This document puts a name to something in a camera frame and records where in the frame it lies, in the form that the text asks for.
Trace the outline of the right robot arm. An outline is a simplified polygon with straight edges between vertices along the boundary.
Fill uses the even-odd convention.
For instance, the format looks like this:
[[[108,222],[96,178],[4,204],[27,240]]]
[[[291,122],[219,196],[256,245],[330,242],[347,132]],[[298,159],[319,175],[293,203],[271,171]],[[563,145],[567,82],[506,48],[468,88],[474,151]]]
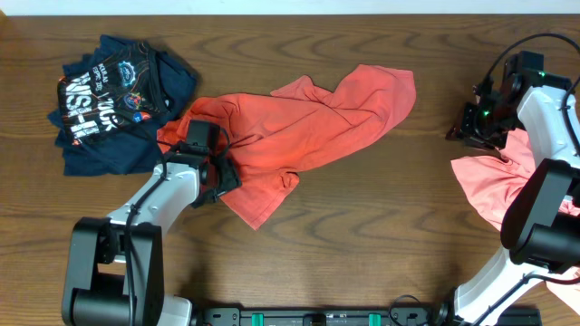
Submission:
[[[579,119],[574,85],[544,69],[540,53],[522,51],[505,61],[498,90],[486,76],[474,88],[448,131],[480,149],[505,149],[508,133],[529,136],[536,169],[507,208],[501,246],[469,281],[453,290],[438,310],[436,325],[510,325],[521,316],[504,312],[540,281],[575,284],[561,274],[579,264],[579,221],[562,213],[567,199],[579,201]]]

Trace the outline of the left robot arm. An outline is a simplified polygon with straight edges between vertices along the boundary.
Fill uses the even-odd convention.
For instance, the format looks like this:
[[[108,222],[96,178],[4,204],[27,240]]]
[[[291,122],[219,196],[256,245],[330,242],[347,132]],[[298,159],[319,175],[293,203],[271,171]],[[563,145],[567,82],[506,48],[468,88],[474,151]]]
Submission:
[[[193,303],[164,289],[163,239],[180,213],[240,187],[215,123],[193,120],[186,138],[159,155],[147,183],[103,218],[72,230],[62,318],[83,325],[198,325]]]

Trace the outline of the red-orange t-shirt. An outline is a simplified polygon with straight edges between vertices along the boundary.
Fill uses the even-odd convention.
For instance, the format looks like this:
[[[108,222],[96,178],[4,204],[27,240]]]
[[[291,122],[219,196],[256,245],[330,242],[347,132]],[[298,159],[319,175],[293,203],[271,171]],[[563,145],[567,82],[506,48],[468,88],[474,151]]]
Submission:
[[[258,229],[297,187],[299,173],[372,145],[407,118],[415,101],[411,71],[360,64],[334,91],[304,75],[267,96],[199,98],[157,137],[167,150],[186,138],[193,120],[224,128],[229,138],[219,144],[242,185],[222,200]]]

